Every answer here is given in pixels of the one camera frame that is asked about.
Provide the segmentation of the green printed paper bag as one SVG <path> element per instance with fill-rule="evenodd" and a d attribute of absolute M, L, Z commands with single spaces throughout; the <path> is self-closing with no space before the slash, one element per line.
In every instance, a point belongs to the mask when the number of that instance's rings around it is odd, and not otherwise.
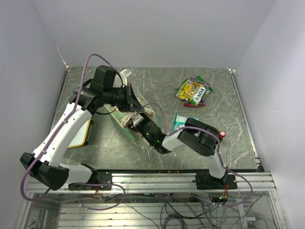
<path fill-rule="evenodd" d="M 141 105 L 146 105 L 148 103 L 144 98 L 144 96 L 140 94 L 140 92 L 136 91 L 135 96 L 137 97 Z M 113 113 L 110 114 L 111 115 L 110 119 L 115 124 L 115 126 L 123 133 L 123 135 L 127 137 L 135 145 L 140 146 L 142 149 L 146 148 L 148 153 L 148 158 L 151 161 L 153 161 L 151 156 L 151 150 L 150 152 L 148 151 L 149 143 L 142 137 L 140 133 L 136 133 L 128 128 L 128 124 L 132 122 L 132 118 L 139 113 L 136 112 L 122 113 L 118 110 L 118 108 L 114 108 L 108 104 L 105 105 L 104 107 L 107 109 L 108 112 L 114 111 Z M 150 105 L 145 107 L 144 114 L 150 120 L 154 121 L 158 127 L 163 129 L 160 120 L 158 119 L 158 117 L 155 114 L 155 111 Z"/>

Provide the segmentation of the teal mint snack packet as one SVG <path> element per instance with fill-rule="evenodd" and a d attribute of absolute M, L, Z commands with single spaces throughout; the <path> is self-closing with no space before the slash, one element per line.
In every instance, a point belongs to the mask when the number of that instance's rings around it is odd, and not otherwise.
<path fill-rule="evenodd" d="M 175 113 L 174 122 L 173 122 L 173 131 L 177 130 L 180 127 L 183 127 L 188 118 L 189 117 L 187 116 L 183 116 L 183 115 L 179 115 L 178 113 Z"/>

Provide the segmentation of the purple candy packet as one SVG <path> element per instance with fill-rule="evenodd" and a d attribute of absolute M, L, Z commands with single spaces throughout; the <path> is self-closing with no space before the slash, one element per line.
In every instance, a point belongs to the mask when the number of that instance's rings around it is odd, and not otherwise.
<path fill-rule="evenodd" d="M 189 108 L 197 108 L 197 107 L 204 107 L 205 103 L 203 100 L 201 100 L 198 104 L 192 104 L 189 102 L 184 102 L 183 104 L 184 107 L 189 107 Z"/>

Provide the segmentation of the green yellow candy packet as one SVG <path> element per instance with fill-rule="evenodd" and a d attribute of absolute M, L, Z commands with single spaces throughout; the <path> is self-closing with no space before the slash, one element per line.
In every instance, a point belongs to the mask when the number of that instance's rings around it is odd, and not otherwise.
<path fill-rule="evenodd" d="M 213 88 L 209 85 L 209 83 L 207 83 L 201 76 L 198 75 L 195 79 L 198 82 L 200 82 L 200 83 L 202 83 L 202 84 L 207 86 L 208 89 L 207 89 L 207 93 L 206 94 L 212 93 L 214 91 Z"/>

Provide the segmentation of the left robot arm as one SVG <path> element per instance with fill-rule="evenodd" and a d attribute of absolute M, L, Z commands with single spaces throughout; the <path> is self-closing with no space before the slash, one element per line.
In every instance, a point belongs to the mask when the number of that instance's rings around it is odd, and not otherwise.
<path fill-rule="evenodd" d="M 82 82 L 74 91 L 59 122 L 33 153 L 24 153 L 20 162 L 29 175 L 51 190 L 64 184 L 81 183 L 85 189 L 97 185 L 97 170 L 88 165 L 69 166 L 61 160 L 73 138 L 96 111 L 106 104 L 120 112 L 143 113 L 144 108 L 133 93 L 130 83 L 114 87 L 119 73 L 101 65 L 94 77 Z"/>

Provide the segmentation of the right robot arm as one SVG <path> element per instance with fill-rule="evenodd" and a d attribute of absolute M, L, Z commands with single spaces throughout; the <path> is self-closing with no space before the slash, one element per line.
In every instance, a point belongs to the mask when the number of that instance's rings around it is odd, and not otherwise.
<path fill-rule="evenodd" d="M 141 136 L 160 154 L 168 154 L 181 145 L 186 145 L 197 154 L 203 156 L 208 165 L 210 183 L 222 188 L 227 183 L 226 168 L 219 153 L 220 132 L 203 122 L 188 118 L 184 126 L 170 134 L 165 134 L 152 120 L 144 119 L 139 124 L 129 124 L 128 128 Z"/>

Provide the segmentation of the red black stamp knob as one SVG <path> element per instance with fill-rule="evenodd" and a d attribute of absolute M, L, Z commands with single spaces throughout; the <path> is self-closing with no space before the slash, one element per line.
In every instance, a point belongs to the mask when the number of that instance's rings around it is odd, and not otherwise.
<path fill-rule="evenodd" d="M 220 142 L 226 137 L 226 132 L 224 130 L 219 131 L 219 140 Z"/>

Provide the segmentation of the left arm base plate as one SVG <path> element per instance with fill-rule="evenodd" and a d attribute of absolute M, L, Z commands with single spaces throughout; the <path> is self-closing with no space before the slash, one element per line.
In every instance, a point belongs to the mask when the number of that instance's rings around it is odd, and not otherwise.
<path fill-rule="evenodd" d="M 90 177 L 89 181 L 84 184 L 71 183 L 68 185 L 68 190 L 85 191 L 85 190 L 111 190 L 112 175 L 108 172 L 97 171 Z"/>

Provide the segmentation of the small whiteboard yellow frame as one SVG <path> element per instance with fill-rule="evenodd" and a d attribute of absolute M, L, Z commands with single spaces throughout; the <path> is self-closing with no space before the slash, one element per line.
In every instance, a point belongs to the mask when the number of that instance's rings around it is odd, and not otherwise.
<path fill-rule="evenodd" d="M 92 128 L 93 120 L 90 118 L 77 132 L 68 149 L 85 146 L 89 142 L 89 136 Z"/>

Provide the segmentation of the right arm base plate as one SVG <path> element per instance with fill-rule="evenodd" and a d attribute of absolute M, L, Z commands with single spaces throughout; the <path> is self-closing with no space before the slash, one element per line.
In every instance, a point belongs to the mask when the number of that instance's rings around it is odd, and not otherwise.
<path fill-rule="evenodd" d="M 228 190 L 237 189 L 235 175 L 225 172 L 222 178 L 215 178 L 208 170 L 196 173 L 194 180 L 197 190 Z"/>

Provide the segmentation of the aluminium frame rail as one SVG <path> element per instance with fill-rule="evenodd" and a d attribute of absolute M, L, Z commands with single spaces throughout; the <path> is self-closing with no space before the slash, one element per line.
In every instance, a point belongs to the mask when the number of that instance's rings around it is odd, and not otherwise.
<path fill-rule="evenodd" d="M 276 186 L 270 172 L 265 173 L 241 173 L 252 185 L 254 192 L 276 191 Z M 126 193 L 223 193 L 224 189 L 197 190 L 195 173 L 191 174 L 112 174 L 112 182 L 122 186 Z M 240 177 L 236 177 L 237 189 L 229 192 L 250 192 L 249 185 Z M 27 194 L 42 194 L 47 187 L 33 178 L 30 178 L 25 188 Z M 59 190 L 50 190 L 49 194 L 94 194 L 95 190 L 72 191 L 65 184 Z M 112 187 L 111 190 L 100 190 L 99 193 L 118 194 L 123 193 L 120 187 Z"/>

